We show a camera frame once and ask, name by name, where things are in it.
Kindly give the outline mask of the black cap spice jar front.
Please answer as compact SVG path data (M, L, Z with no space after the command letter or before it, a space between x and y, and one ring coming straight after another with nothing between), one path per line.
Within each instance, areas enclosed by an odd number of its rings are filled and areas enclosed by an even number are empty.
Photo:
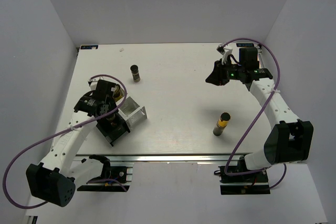
M118 119L118 116L116 114L112 114L112 115L106 117L106 120L111 127L117 127L118 124L119 124L119 119Z

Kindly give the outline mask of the black cap spice jar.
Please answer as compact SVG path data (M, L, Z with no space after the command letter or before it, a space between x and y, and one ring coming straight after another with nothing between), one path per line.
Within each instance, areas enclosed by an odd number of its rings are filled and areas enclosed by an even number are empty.
M139 74L139 67L137 65L132 65L130 67L131 73L132 73L132 77L133 77L133 81L134 82L140 82L141 78L140 78L140 74Z
M111 127L117 127L118 124L119 124L119 119L118 119L118 116L116 114L112 114L112 115L106 117L106 120Z

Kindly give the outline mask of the yellow label brown bottle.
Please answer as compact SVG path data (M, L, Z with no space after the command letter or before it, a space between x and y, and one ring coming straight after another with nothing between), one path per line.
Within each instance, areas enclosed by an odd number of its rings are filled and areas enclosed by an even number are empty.
M124 90L121 88L119 84L116 84L113 93L113 99L115 100L115 102L118 102L123 98L124 98Z

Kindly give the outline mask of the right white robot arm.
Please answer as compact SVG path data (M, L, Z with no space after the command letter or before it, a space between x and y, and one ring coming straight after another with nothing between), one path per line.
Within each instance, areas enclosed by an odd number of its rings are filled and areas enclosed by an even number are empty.
M262 149L243 157L242 165L237 168L238 177L247 182L255 177L257 170L307 160L313 125L310 121L301 120L288 107L277 91L270 71L260 67L258 49L241 47L236 63L232 63L234 58L230 46L220 45L217 51L223 57L214 63L214 69L206 82L224 86L231 80L240 81L259 102L271 127Z

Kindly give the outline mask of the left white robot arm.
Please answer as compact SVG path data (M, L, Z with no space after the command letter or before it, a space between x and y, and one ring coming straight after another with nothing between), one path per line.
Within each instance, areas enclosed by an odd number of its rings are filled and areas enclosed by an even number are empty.
M29 165L26 177L34 197L64 207L71 201L76 188L92 179L104 182L110 178L110 161L105 156L91 155L76 168L71 168L71 164L88 134L96 127L95 118L116 108L115 89L115 83L98 80L95 88L77 102L70 120L71 124L89 123L62 133L38 165Z

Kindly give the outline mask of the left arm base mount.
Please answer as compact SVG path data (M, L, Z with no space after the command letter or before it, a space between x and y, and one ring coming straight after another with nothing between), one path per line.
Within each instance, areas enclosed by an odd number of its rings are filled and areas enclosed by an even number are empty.
M127 192L132 181L133 166L111 163L110 160L101 155L90 155L87 161L99 162L99 175L89 177L85 184L76 186L77 191L89 192Z

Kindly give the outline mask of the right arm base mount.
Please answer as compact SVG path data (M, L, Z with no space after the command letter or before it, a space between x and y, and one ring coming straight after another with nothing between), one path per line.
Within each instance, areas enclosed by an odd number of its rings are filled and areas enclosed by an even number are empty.
M214 175L219 177L221 195L268 195L270 194L266 172L244 176L228 176L224 166L219 166Z

